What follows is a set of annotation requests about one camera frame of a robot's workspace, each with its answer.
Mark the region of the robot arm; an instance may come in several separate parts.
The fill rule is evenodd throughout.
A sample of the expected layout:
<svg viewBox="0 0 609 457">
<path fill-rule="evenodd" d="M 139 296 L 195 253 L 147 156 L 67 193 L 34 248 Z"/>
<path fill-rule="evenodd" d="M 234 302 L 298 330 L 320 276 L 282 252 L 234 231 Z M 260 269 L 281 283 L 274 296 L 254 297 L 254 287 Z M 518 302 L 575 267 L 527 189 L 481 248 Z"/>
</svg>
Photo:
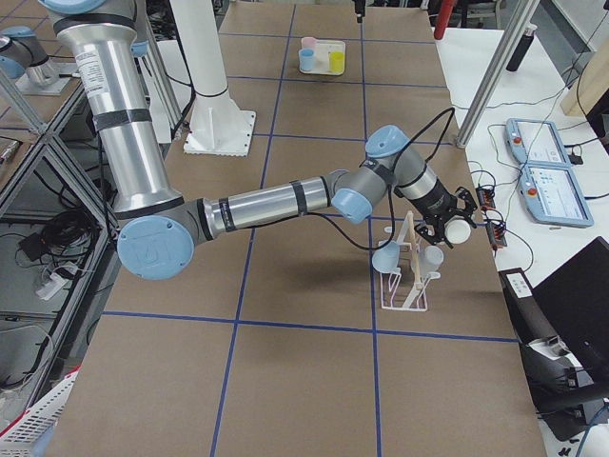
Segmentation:
<svg viewBox="0 0 609 457">
<path fill-rule="evenodd" d="M 27 75 L 38 87 L 47 87 L 58 78 L 58 72 L 37 35 L 27 26 L 1 30 L 1 70 L 11 80 Z"/>
<path fill-rule="evenodd" d="M 338 169 L 279 186 L 215 200 L 196 189 L 223 191 L 248 153 L 256 115 L 231 98 L 221 43 L 207 1 L 175 1 L 178 55 L 191 82 L 184 144 L 190 190 L 171 185 L 133 54 L 143 48 L 142 1 L 48 1 L 58 40 L 75 58 L 93 123 L 118 188 L 115 215 L 122 265 L 147 280 L 176 276 L 198 245 L 224 233 L 255 229 L 333 208 L 359 224 L 382 200 L 403 198 L 421 215 L 415 231 L 432 245 L 465 242 L 476 203 L 465 188 L 449 191 L 396 126 L 364 142 L 354 170 Z"/>
</svg>

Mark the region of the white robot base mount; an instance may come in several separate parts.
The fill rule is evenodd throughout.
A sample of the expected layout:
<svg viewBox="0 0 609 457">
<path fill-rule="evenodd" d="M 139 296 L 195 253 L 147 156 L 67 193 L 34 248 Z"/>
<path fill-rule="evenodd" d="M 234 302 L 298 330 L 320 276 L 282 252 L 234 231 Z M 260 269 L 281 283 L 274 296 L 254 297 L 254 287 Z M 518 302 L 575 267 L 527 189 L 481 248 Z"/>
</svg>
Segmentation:
<svg viewBox="0 0 609 457">
<path fill-rule="evenodd" d="M 196 95 L 185 152 L 248 155 L 256 113 L 241 110 L 231 98 L 212 3 L 170 5 Z"/>
</svg>

